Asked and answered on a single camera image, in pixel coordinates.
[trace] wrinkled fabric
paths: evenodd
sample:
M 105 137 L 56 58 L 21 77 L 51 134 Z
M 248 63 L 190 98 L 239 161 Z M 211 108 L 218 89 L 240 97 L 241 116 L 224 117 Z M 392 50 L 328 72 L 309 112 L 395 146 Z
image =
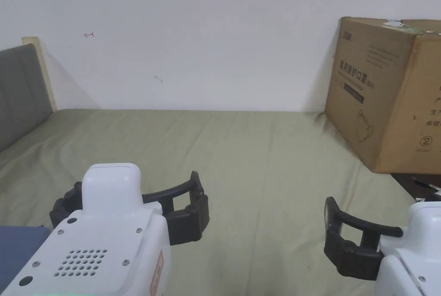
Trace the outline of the wrinkled fabric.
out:
M 0 153 L 0 224 L 50 227 L 92 164 L 119 162 L 140 167 L 144 193 L 196 170 L 208 195 L 202 239 L 172 247 L 166 295 L 371 295 L 373 282 L 339 276 L 323 254 L 325 199 L 389 225 L 406 225 L 414 203 L 323 113 L 64 110 Z

